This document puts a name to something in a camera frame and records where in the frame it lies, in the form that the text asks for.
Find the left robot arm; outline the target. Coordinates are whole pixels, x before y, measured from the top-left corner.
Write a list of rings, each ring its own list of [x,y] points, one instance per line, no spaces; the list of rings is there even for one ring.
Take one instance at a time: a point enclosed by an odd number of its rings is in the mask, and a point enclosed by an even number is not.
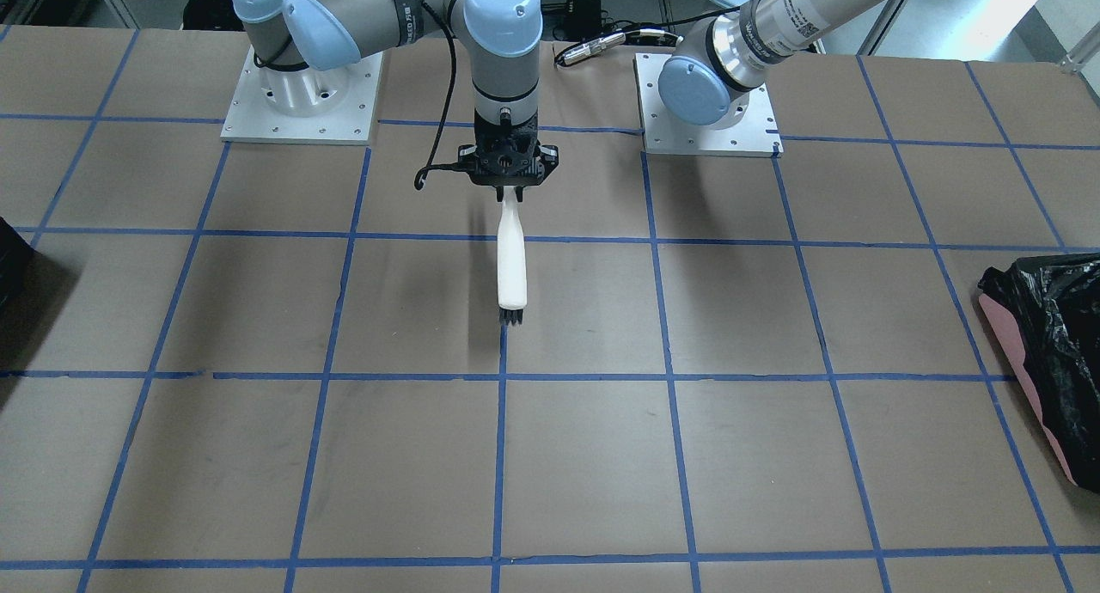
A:
[[[657,92],[676,118],[714,125],[774,65],[883,0],[749,0],[700,20],[664,62]]]

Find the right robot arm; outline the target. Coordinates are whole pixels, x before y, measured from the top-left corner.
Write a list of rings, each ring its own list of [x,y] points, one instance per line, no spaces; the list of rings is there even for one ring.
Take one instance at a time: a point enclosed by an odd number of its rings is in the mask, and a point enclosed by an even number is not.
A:
[[[228,118],[267,120],[258,140],[279,140],[283,120],[322,119],[349,107],[365,61],[443,34],[468,52],[474,94],[472,145],[447,163],[501,198],[539,186],[559,151],[538,138],[541,0],[230,0],[252,50]]]

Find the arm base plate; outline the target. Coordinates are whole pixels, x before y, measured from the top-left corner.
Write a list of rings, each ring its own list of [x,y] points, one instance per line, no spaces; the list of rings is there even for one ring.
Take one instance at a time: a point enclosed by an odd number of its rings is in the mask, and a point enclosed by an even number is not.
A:
[[[679,156],[779,157],[785,151],[766,85],[727,90],[698,61],[637,53],[645,151]]]
[[[220,138],[224,142],[366,146],[385,53],[334,70],[256,67],[248,50]]]

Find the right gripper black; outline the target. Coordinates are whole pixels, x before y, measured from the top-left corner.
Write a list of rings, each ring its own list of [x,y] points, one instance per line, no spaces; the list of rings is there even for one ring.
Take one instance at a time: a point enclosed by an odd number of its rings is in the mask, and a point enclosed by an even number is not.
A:
[[[457,171],[475,185],[538,186],[559,165],[559,150],[539,142],[537,116],[519,124],[496,124],[475,116],[473,131],[475,144],[460,149]]]

